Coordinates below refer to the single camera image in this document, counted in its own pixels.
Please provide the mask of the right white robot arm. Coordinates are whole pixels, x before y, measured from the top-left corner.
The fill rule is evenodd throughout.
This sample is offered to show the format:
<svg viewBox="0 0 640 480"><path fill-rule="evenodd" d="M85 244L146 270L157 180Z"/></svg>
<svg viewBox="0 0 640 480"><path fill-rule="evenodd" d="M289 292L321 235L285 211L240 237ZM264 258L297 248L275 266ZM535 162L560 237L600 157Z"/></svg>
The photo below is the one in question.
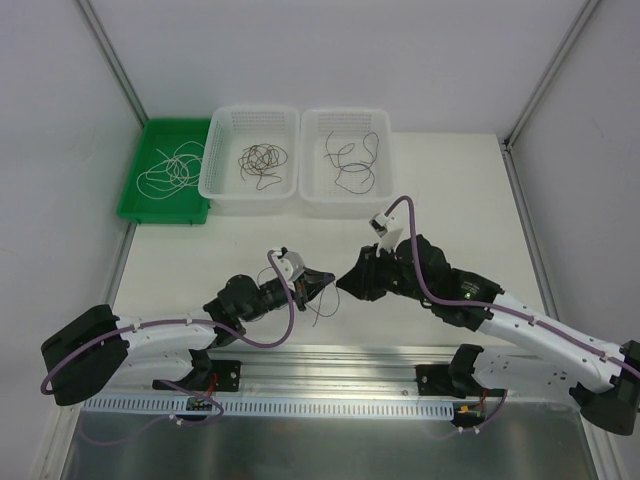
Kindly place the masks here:
<svg viewBox="0 0 640 480"><path fill-rule="evenodd" d="M525 307L499 284L452 267L423 237L385 251L361 248L337 282L363 301L388 293L421 303L445 323L507 341L527 352L462 344L445 367L425 372L433 394L457 398L508 390L538 394L579 411L610 433L632 434L639 412L639 345L598 340Z"/></svg>

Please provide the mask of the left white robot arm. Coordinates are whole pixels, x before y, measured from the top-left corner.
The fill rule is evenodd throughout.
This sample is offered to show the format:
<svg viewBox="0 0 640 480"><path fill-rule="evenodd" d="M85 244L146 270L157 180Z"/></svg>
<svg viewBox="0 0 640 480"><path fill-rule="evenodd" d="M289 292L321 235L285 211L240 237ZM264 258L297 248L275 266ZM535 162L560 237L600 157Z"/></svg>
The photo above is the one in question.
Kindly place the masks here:
<svg viewBox="0 0 640 480"><path fill-rule="evenodd" d="M42 344L47 374L40 391L69 406L114 385L205 390L214 374L209 350L235 341L261 349L282 345L292 334L293 318L273 341L249 338L246 323L280 309L303 312L334 279L308 267L293 278L277 274L262 284L235 275L201 309L176 318L117 316L109 305L95 305Z"/></svg>

